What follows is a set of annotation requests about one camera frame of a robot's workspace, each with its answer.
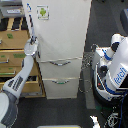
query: cable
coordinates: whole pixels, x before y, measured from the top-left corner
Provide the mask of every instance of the cable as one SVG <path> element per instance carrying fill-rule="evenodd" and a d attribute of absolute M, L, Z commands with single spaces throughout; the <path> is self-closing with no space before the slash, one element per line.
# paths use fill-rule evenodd
<path fill-rule="evenodd" d="M 119 123 L 119 127 L 118 128 L 120 128 L 120 125 L 121 125 L 121 121 L 122 121 L 122 107 L 123 107 L 124 98 L 127 95 L 127 93 L 128 93 L 128 90 L 126 90 L 126 92 L 124 94 L 124 97 L 122 99 L 122 103 L 121 103 L 121 117 L 120 117 L 120 123 Z"/>
<path fill-rule="evenodd" d="M 107 119 L 107 121 L 105 122 L 105 124 L 104 124 L 104 128 L 106 128 L 106 125 L 108 124 L 108 126 L 110 127 L 110 128 L 114 128 L 114 126 L 116 125 L 118 123 L 118 113 L 112 113 L 109 117 L 108 117 L 108 119 Z"/>
<path fill-rule="evenodd" d="M 82 92 L 82 93 L 88 93 L 91 89 L 92 89 L 92 83 L 91 83 L 91 81 L 89 81 L 89 80 L 84 80 L 85 82 L 89 82 L 90 83 L 90 85 L 91 85 L 91 87 L 87 90 L 87 91 L 82 91 L 81 89 L 80 89 L 80 86 L 78 87 L 79 88 L 79 91 L 80 92 Z"/>

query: sticker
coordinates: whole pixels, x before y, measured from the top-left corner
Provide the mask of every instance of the sticker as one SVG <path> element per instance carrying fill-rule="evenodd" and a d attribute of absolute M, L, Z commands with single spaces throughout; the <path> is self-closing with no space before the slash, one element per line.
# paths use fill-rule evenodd
<path fill-rule="evenodd" d="M 13 68 L 8 68 L 9 70 L 13 69 Z"/>
<path fill-rule="evenodd" d="M 24 58 L 25 57 L 25 54 L 22 53 L 22 54 L 13 54 L 14 58 Z"/>
<path fill-rule="evenodd" d="M 12 34 L 7 34 L 9 39 L 13 39 L 13 35 Z"/>
<path fill-rule="evenodd" d="M 5 55 L 1 55 L 1 58 L 5 58 Z"/>
<path fill-rule="evenodd" d="M 7 10 L 7 13 L 11 13 L 11 14 L 20 14 L 20 9 L 13 9 L 13 10 Z"/>

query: black floor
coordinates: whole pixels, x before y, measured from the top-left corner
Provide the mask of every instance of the black floor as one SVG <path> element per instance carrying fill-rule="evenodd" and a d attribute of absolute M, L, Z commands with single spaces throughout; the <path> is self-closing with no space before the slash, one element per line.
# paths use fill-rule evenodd
<path fill-rule="evenodd" d="M 126 36 L 120 23 L 120 12 L 128 7 L 128 0 L 92 0 L 91 16 L 86 37 L 85 52 L 92 44 L 110 46 L 111 36 L 120 33 Z M 78 92 L 77 99 L 46 100 L 46 98 L 20 99 L 19 113 L 13 128 L 36 128 L 41 125 L 79 125 L 92 128 L 91 115 L 98 117 L 101 128 L 105 119 L 99 110 L 86 109 L 85 94 Z"/>

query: freezer drawer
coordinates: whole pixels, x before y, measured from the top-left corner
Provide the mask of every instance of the freezer drawer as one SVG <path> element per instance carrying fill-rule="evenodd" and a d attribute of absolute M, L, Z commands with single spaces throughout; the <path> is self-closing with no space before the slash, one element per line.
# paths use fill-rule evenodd
<path fill-rule="evenodd" d="M 79 79 L 43 80 L 47 99 L 77 98 Z"/>
<path fill-rule="evenodd" d="M 82 59 L 39 63 L 42 78 L 79 77 Z"/>
<path fill-rule="evenodd" d="M 22 0 L 22 2 L 30 33 L 27 3 L 31 7 L 35 34 L 40 42 L 41 58 L 37 58 L 39 61 L 83 55 L 91 0 Z M 46 9 L 48 19 L 40 19 L 39 8 Z"/>

